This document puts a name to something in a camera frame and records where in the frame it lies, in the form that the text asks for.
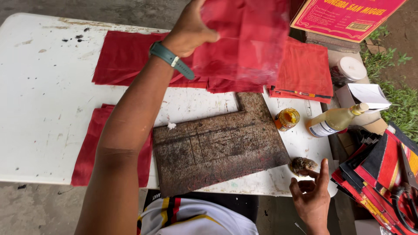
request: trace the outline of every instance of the rusty metal sheet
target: rusty metal sheet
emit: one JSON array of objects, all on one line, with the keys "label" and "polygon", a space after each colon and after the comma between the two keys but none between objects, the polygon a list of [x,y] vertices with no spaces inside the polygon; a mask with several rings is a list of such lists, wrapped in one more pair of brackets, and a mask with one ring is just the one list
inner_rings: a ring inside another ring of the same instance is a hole
[{"label": "rusty metal sheet", "polygon": [[237,93],[237,99],[239,112],[154,128],[163,197],[290,162],[263,96]]}]

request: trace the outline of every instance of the plastic bottle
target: plastic bottle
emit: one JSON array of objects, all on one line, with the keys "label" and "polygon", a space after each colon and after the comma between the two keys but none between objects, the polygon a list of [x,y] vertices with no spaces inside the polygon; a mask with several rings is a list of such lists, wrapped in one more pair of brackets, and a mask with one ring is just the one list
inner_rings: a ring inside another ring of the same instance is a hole
[{"label": "plastic bottle", "polygon": [[330,109],[309,120],[306,129],[315,137],[328,136],[347,128],[356,116],[368,109],[366,103],[353,105],[350,108]]}]

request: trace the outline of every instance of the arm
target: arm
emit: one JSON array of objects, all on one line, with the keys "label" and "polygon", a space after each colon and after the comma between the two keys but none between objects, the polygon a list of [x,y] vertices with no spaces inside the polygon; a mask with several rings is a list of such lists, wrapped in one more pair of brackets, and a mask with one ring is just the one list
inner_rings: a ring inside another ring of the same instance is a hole
[{"label": "arm", "polygon": [[292,178],[289,186],[293,202],[299,217],[305,222],[308,235],[329,235],[326,227],[329,202],[328,193],[328,159],[321,162],[319,173],[310,170],[299,171],[300,174],[315,179],[297,181]]},{"label": "arm", "polygon": [[[219,35],[200,18],[204,0],[191,0],[162,44],[180,57],[189,56]],[[136,234],[138,218],[138,154],[153,127],[173,68],[156,56],[115,106],[97,146],[76,235]]]}]

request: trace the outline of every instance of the table surface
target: table surface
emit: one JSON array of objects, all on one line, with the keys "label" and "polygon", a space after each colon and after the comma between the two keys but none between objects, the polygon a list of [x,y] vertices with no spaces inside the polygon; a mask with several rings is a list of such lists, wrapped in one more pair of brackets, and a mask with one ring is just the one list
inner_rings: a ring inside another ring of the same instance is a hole
[{"label": "table surface", "polygon": [[[93,109],[116,104],[127,89],[91,83],[108,30],[167,32],[26,13],[10,16],[0,27],[0,181],[71,183]],[[310,136],[303,125],[322,113],[319,102],[263,96],[272,116],[288,107],[301,115],[296,127],[280,132],[291,158],[332,160],[328,138]],[[168,88],[155,126],[236,111],[233,92]],[[330,164],[330,173],[334,169]],[[290,196],[292,177],[288,166],[280,166],[199,191]],[[147,187],[158,188],[154,157]],[[334,196],[336,185],[330,183],[328,190]]]}]

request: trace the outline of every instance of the watch strap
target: watch strap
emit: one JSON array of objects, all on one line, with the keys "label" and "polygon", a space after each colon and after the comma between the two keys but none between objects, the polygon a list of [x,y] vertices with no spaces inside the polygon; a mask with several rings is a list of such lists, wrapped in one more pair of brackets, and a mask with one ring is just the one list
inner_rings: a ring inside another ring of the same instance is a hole
[{"label": "watch strap", "polygon": [[161,41],[152,44],[150,54],[156,55],[167,62],[171,67],[177,69],[187,79],[194,79],[194,72],[180,59],[180,57],[173,54],[165,46],[161,45]]}]

